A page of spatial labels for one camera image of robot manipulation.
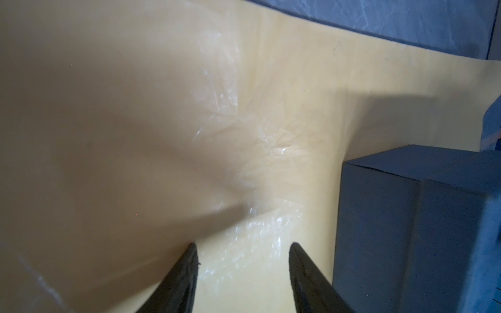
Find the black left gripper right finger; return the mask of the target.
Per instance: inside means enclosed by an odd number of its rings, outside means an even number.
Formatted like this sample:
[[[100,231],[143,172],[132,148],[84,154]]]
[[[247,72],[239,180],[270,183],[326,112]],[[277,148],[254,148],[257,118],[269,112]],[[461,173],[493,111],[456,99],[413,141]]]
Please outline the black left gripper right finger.
[[[290,246],[288,264],[297,313],[354,312],[297,242]]]

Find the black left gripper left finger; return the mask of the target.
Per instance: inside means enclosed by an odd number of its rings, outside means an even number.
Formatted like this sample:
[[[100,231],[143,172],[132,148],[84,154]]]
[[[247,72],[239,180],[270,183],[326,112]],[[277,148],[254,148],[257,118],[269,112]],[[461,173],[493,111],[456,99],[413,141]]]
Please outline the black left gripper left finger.
[[[192,313],[199,266],[197,246],[190,243],[137,313]]]

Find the dark blue gift box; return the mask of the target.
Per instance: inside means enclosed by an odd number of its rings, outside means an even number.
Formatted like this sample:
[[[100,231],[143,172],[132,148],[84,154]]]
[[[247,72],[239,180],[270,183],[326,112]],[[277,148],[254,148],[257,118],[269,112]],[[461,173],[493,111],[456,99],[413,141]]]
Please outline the dark blue gift box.
[[[486,312],[500,152],[404,146],[344,162],[333,286],[355,312]]]

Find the yellow wrapping paper sheet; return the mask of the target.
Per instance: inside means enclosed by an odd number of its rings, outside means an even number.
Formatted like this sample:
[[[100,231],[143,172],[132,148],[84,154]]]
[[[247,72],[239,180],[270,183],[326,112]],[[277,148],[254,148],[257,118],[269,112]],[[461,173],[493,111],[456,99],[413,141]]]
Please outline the yellow wrapping paper sheet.
[[[195,242],[195,312],[293,312],[344,161],[478,151],[499,96],[498,61],[248,1],[2,1],[1,311],[135,312]]]

